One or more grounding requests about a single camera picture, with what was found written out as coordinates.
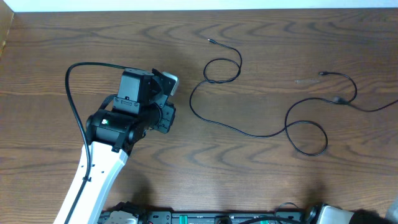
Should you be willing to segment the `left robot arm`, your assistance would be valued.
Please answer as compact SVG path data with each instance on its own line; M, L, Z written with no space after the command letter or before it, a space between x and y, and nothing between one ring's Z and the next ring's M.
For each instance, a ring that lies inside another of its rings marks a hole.
M168 102L179 80L167 72L123 71L117 95L110 95L86 121L79 166L56 223L96 223L109 191L136 142L148 129L167 133L175 107Z

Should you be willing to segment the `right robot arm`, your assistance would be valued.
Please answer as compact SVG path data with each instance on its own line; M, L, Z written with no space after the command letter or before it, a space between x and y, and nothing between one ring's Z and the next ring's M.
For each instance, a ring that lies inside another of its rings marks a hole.
M384 217L375 211L349 211L318 202L309 208L302 221L310 224L397 224L397 197Z

